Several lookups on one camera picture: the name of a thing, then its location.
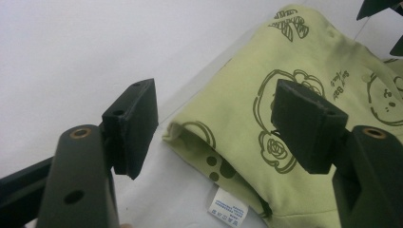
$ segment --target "fabric fold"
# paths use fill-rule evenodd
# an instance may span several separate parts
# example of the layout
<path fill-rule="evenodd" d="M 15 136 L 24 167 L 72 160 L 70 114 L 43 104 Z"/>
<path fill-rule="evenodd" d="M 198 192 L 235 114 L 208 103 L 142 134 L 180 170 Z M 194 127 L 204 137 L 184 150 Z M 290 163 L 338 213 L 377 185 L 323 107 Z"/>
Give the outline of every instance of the fabric fold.
<path fill-rule="evenodd" d="M 278 79 L 344 110 L 348 129 L 372 125 L 403 139 L 401 76 L 319 12 L 290 5 L 261 25 L 172 120 L 163 140 L 269 227 L 339 227 L 335 169 L 309 175 L 271 124 Z"/>

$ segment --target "green fabric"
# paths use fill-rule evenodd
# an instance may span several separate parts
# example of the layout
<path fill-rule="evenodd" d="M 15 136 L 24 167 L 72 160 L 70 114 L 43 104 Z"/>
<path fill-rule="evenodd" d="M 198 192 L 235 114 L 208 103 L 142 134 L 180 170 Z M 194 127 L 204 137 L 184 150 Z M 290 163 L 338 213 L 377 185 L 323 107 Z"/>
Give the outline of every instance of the green fabric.
<path fill-rule="evenodd" d="M 297 5 L 264 23 L 163 139 L 269 227 L 339 227 L 335 169 L 309 175 L 272 133 L 278 79 L 308 86 L 347 112 L 348 129 L 372 125 L 403 139 L 402 78 L 319 12 Z"/>

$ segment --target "white label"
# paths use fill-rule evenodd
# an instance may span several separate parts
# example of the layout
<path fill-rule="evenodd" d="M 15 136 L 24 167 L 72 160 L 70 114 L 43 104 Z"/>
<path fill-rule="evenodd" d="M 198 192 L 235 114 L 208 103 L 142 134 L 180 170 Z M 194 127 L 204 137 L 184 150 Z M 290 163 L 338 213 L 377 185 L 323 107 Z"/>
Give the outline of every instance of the white label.
<path fill-rule="evenodd" d="M 248 205 L 219 188 L 208 212 L 231 227 L 240 227 L 248 213 Z"/>

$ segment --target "screw hole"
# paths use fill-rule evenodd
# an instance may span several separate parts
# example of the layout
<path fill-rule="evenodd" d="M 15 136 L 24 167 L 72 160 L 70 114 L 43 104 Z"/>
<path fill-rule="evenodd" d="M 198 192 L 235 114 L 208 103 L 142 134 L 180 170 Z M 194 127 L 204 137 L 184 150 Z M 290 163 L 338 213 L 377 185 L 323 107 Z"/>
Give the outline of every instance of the screw hole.
<path fill-rule="evenodd" d="M 379 139 L 379 140 L 384 140 L 387 137 L 386 134 L 383 131 L 380 131 L 380 130 L 375 129 L 375 128 L 367 127 L 367 128 L 364 128 L 363 132 L 366 135 L 371 136 L 371 137 L 376 138 L 376 139 Z"/>
<path fill-rule="evenodd" d="M 125 114 L 122 110 L 117 110 L 113 112 L 113 115 L 115 116 L 122 116 L 123 114 Z"/>
<path fill-rule="evenodd" d="M 81 190 L 75 190 L 65 196 L 65 204 L 74 204 L 80 201 L 84 196 L 84 192 Z"/>
<path fill-rule="evenodd" d="M 89 128 L 80 128 L 71 132 L 70 137 L 74 140 L 82 139 L 87 137 L 91 133 Z"/>

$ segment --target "white surface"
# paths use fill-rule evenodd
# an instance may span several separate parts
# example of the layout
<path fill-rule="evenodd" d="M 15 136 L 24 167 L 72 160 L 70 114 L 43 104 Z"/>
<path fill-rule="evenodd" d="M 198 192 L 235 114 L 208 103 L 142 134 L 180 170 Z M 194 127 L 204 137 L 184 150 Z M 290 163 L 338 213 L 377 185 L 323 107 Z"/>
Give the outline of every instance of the white surface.
<path fill-rule="evenodd" d="M 154 78 L 161 125 L 141 176 L 115 177 L 121 223 L 226 227 L 207 213 L 216 186 L 161 134 L 253 29 L 291 2 L 322 11 L 381 58 L 402 33 L 401 17 L 357 22 L 362 0 L 0 2 L 0 178 L 51 157 L 60 134 L 99 124 L 129 85 Z M 264 224 L 250 211 L 243 227 Z"/>

